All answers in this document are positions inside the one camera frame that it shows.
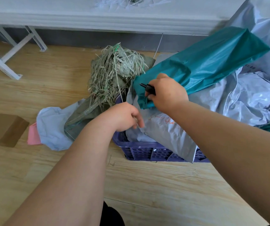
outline gray wall baseboard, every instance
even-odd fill
[[[5,28],[16,41],[27,36],[23,28]],[[121,45],[137,51],[156,51],[161,34],[125,33],[125,32],[90,32],[73,30],[36,29],[46,45],[62,45],[81,48],[105,48],[107,45]],[[179,52],[204,39],[205,36],[163,35],[160,52]]]

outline plastic basket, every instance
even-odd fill
[[[121,98],[117,98],[116,104],[121,102]],[[112,139],[122,149],[128,160],[186,162],[158,142],[130,142],[126,132],[115,132]],[[209,160],[200,149],[197,149],[194,162],[209,162]]]

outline wooden floor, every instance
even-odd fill
[[[9,48],[0,43],[0,55]],[[0,113],[19,115],[32,124],[42,108],[64,108],[87,97],[90,61],[99,52],[49,46],[42,53],[36,45],[26,45],[8,61],[23,77],[11,80],[0,71]],[[27,135],[28,129],[15,148],[0,147],[0,225],[65,153],[27,145]],[[127,226],[267,225],[210,163],[128,161],[113,143],[105,201]]]

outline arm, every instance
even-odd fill
[[[195,141],[230,186],[270,223],[270,133],[189,102],[165,74],[152,80],[155,106]]]
[[[88,123],[5,226],[99,225],[109,142],[116,130],[137,122],[144,126],[139,111],[125,102]]]

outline black pants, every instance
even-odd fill
[[[100,226],[106,225],[124,226],[124,220],[114,208],[109,207],[106,202],[104,202]]]

